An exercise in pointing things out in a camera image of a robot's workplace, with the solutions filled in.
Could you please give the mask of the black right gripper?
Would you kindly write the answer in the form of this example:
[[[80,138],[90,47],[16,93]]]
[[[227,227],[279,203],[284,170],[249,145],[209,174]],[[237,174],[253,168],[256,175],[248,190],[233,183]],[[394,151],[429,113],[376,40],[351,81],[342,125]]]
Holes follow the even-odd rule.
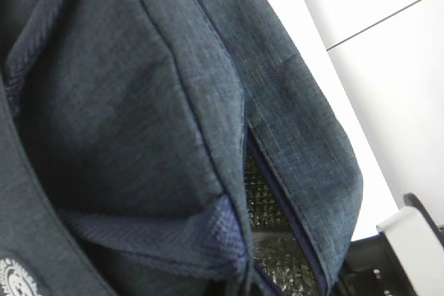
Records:
[[[334,294],[402,294],[400,279],[378,235],[351,242]]]

